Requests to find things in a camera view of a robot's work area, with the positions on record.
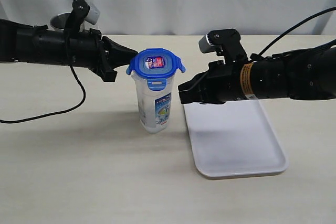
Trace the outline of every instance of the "beige table surface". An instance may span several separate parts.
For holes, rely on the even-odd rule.
[[[0,223],[336,223],[336,100],[263,101],[289,168],[281,175],[207,180],[194,167],[177,85],[207,69],[200,36],[111,36],[182,58],[170,126],[148,134],[138,120],[132,78],[116,83],[77,69],[87,89],[79,109],[0,125]],[[274,36],[243,36],[259,52]],[[287,36],[268,53],[312,47],[328,36]],[[66,109],[81,98],[68,67],[0,65],[0,117]]]

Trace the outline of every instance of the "plastic tray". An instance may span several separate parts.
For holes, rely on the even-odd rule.
[[[211,179],[275,175],[288,167],[258,100],[184,105],[194,161]]]

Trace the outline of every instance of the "plastic container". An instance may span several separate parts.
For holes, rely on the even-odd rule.
[[[150,133],[168,126],[174,74],[185,72],[181,59],[163,48],[149,48],[134,57],[127,68],[136,85],[140,122]]]

